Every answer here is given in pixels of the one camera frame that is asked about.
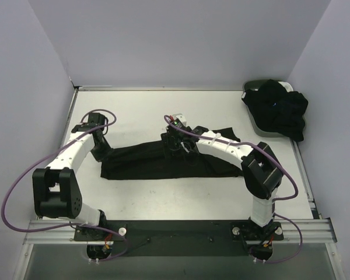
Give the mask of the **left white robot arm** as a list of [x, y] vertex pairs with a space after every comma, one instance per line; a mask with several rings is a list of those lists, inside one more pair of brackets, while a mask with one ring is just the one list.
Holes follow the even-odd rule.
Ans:
[[89, 153], [97, 162], [112, 154], [104, 133], [108, 124], [108, 118], [97, 110], [87, 113], [71, 130], [68, 142], [55, 159], [32, 175], [37, 216], [88, 225], [87, 233], [95, 240], [107, 235], [106, 216], [83, 202], [76, 172]]

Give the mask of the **black printed t shirt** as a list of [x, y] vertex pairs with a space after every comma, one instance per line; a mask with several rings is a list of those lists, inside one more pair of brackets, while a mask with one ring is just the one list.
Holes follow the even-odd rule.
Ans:
[[167, 160], [164, 156], [161, 140], [117, 148], [102, 161], [100, 177], [107, 180], [164, 180], [243, 175], [232, 164], [208, 155], [198, 154], [197, 163]]

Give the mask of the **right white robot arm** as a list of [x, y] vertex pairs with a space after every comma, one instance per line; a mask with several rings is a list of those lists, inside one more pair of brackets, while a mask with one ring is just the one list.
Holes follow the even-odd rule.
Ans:
[[245, 185], [253, 196], [250, 219], [260, 227], [274, 218], [274, 198], [283, 174], [269, 158], [250, 145], [242, 145], [207, 128], [186, 127], [179, 117], [165, 116], [166, 135], [185, 153], [220, 159], [240, 169]]

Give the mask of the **black t shirt pile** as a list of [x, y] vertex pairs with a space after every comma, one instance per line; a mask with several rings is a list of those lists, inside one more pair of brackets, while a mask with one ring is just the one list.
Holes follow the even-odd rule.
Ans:
[[253, 80], [243, 85], [242, 101], [260, 130], [278, 133], [295, 142], [304, 140], [304, 114], [309, 105], [305, 96], [287, 92], [278, 80]]

